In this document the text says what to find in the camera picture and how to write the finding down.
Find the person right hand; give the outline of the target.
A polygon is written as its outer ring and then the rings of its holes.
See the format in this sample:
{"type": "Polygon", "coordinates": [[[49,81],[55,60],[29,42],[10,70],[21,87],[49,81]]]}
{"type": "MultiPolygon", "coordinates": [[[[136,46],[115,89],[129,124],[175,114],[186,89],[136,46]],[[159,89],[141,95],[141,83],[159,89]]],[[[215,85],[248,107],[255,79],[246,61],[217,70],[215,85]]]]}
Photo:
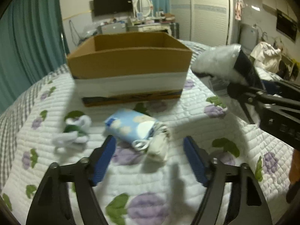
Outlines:
{"type": "Polygon", "coordinates": [[[300,180],[300,152],[296,149],[293,151],[291,169],[289,171],[290,186],[286,194],[287,203],[291,203],[299,191],[300,180]]]}

